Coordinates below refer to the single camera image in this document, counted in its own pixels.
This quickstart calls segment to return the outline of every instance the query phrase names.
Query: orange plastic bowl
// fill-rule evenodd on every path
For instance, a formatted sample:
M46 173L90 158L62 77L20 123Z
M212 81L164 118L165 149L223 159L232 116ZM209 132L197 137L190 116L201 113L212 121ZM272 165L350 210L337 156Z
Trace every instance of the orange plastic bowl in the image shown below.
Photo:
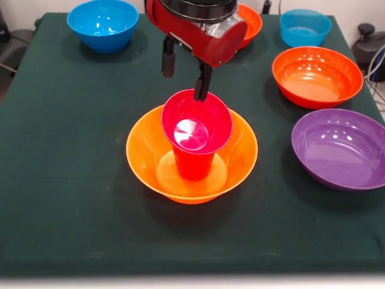
M251 173L257 161L257 138L250 125L231 110L232 135L215 154L209 175L201 181L181 178L162 129L162 109L163 105L146 113L128 135L128 164L143 184L176 202L200 204L232 190Z
M273 62L273 75L281 92L293 103L317 110L353 98L363 76L348 57L322 47L288 49Z
M242 49L248 45L262 29L262 18L252 8L244 4L238 4L238 15L247 23L245 39L238 47L238 49Z

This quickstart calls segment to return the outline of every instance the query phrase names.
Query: green tablecloth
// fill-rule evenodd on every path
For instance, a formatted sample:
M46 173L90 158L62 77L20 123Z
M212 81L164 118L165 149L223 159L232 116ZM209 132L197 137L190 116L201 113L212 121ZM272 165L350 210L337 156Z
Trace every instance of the green tablecloth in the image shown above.
M324 46L352 57L334 18ZM278 16L216 69L211 90L259 141L252 174L203 205L146 188L125 157L145 112L192 87L197 61L178 49L161 74L163 35L140 17L129 47L101 56L65 14L46 14L0 106L0 275L371 272L385 269L385 190L329 190L291 149L309 111L288 102L271 73L286 49ZM367 88L341 107L382 121Z

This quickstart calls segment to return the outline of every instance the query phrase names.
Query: blue bowl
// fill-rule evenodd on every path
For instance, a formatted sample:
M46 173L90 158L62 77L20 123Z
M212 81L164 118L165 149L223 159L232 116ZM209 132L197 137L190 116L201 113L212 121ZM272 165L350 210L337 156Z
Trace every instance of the blue bowl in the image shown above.
M280 19L282 40L290 47L320 46L331 30L331 21L313 10L295 9Z
M134 34L138 10L121 0L94 0L75 7L68 26L92 50L110 54L122 50Z

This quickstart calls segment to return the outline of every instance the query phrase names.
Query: bowl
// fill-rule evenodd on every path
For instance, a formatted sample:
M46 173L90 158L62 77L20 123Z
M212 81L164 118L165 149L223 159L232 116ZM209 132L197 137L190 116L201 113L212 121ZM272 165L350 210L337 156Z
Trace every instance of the bowl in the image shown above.
M163 132L163 107L156 107L141 117L127 138L128 164L144 185L176 202L200 204L232 190L251 173L257 161L257 138L250 125L230 110L232 135L215 153L209 175L199 181L182 178L172 145Z
M336 51L314 46L282 52L273 62L273 75L284 96L311 110L340 105L363 86L355 62Z
M94 0L75 7L67 24L81 42L101 54L122 50L134 34L138 10L121 0Z
M291 141L304 168L330 188L364 191L385 185L385 127L363 114L313 111L296 123Z
M244 4L238 4L238 16L243 18L247 23L245 39L238 47L238 50L240 50L247 46L262 29L262 18L256 11Z
M325 15L306 9L287 11L280 18L281 38L290 47L319 46L331 30Z

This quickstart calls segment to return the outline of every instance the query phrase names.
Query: red cup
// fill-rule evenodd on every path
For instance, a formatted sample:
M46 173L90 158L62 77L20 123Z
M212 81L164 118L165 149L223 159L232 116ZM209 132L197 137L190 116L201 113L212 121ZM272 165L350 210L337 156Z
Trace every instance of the red cup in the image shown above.
M194 89L187 89L165 103L162 127L180 175L198 181L209 174L215 152L231 136L233 122L220 98L209 92L205 101L195 101Z

